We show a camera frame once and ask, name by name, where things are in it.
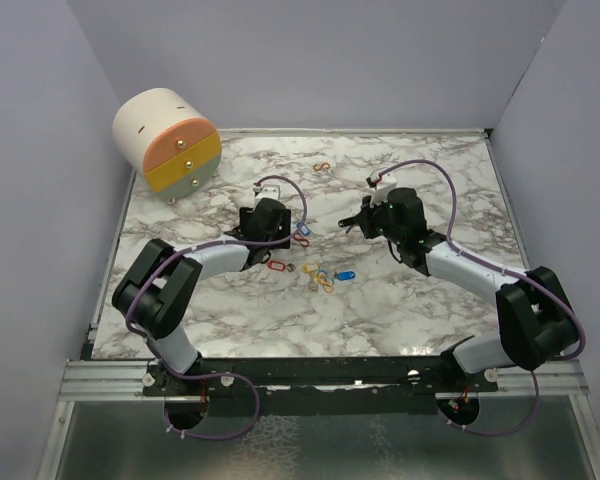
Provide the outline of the red key tag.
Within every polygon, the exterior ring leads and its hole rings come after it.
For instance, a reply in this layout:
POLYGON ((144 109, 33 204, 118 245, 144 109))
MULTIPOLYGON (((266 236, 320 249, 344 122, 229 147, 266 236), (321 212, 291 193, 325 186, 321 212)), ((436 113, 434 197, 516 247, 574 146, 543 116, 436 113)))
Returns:
POLYGON ((269 260, 267 262, 267 267, 271 270, 279 272, 285 271, 287 269, 287 265, 284 262, 277 260, 269 260))

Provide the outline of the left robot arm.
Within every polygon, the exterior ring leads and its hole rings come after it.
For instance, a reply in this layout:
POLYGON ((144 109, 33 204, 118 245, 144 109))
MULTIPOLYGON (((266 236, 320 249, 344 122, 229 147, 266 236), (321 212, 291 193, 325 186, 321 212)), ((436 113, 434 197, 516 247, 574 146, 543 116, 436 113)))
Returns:
POLYGON ((112 306, 130 331, 140 335, 169 367, 166 382, 186 395, 200 385, 199 351, 182 326, 198 282, 262 264, 274 249, 288 249, 291 211, 265 198, 239 210, 239 224, 216 240, 178 251, 161 239, 149 241, 112 294, 112 306))

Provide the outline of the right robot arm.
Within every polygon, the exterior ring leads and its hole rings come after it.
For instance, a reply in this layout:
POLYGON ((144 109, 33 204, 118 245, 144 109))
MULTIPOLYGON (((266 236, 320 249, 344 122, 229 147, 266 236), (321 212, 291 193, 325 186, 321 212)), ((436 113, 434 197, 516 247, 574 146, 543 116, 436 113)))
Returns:
POLYGON ((461 391, 477 372, 491 368, 533 371, 579 343, 573 310, 552 270, 498 267, 452 247, 447 236, 427 226, 423 203, 412 188, 394 188, 381 203, 372 200, 365 196, 360 211, 338 225, 358 227, 366 239, 386 239, 399 263, 451 282, 496 308, 497 332, 469 337, 441 355, 446 361, 439 378, 447 389, 461 391))

